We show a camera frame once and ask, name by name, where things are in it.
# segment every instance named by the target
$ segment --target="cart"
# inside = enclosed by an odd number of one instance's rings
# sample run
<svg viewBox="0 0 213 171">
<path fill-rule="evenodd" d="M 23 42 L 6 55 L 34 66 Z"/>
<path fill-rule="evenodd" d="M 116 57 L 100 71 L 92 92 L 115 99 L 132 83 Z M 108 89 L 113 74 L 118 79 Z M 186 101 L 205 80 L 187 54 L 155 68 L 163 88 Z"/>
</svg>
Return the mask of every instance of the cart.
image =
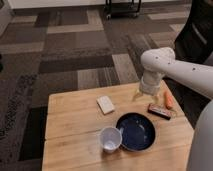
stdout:
<svg viewBox="0 0 213 171">
<path fill-rule="evenodd" d="M 135 3 L 134 0 L 125 3 L 112 3 L 112 0 L 106 0 L 105 11 L 106 18 L 109 20 L 112 16 L 120 16 L 132 14 L 133 17 L 138 17 L 141 7 L 141 0 Z"/>
</svg>

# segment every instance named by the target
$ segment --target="navy plate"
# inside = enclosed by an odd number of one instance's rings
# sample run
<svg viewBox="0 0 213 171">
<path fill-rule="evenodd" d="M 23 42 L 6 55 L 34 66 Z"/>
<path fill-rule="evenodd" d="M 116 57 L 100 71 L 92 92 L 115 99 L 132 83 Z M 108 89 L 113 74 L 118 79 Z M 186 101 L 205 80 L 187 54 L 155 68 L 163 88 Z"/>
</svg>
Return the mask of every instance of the navy plate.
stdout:
<svg viewBox="0 0 213 171">
<path fill-rule="evenodd" d="M 117 122 L 116 128 L 121 131 L 122 145 L 130 151 L 144 150 L 155 140 L 155 128 L 152 122 L 138 113 L 127 113 Z"/>
</svg>

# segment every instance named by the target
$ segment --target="patterned carpet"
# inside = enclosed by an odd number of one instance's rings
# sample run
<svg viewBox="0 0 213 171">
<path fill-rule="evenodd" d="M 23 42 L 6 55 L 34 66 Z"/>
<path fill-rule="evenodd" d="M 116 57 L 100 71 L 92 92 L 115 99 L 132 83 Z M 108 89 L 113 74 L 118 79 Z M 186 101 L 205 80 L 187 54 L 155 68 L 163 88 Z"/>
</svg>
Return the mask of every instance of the patterned carpet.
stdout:
<svg viewBox="0 0 213 171">
<path fill-rule="evenodd" d="M 140 55 L 174 47 L 189 10 L 151 3 L 136 19 L 109 21 L 100 7 L 17 11 L 0 38 L 0 170 L 41 170 L 48 96 L 137 82 Z"/>
</svg>

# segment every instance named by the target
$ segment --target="cart wheel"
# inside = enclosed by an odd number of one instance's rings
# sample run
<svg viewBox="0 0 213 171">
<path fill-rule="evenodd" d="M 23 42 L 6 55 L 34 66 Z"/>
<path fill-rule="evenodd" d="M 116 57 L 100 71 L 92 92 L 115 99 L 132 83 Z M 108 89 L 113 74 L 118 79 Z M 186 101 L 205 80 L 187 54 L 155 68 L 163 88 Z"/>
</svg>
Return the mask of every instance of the cart wheel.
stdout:
<svg viewBox="0 0 213 171">
<path fill-rule="evenodd" d="M 111 18 L 111 14 L 107 14 L 106 18 L 109 20 Z"/>
<path fill-rule="evenodd" d="M 133 18 L 137 18 L 139 16 L 139 12 L 133 14 Z"/>
</svg>

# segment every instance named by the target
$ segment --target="gray carpet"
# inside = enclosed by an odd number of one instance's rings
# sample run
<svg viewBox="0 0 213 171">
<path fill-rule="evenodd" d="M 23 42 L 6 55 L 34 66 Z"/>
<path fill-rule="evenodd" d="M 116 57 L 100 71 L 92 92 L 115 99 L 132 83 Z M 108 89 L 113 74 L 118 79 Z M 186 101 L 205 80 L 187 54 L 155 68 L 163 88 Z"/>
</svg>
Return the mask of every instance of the gray carpet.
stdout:
<svg viewBox="0 0 213 171">
<path fill-rule="evenodd" d="M 41 170 L 49 95 L 137 82 L 141 54 L 174 47 L 189 10 L 150 3 L 109 21 L 101 7 L 17 10 L 0 38 L 0 170 Z M 194 126 L 206 100 L 166 81 Z"/>
</svg>

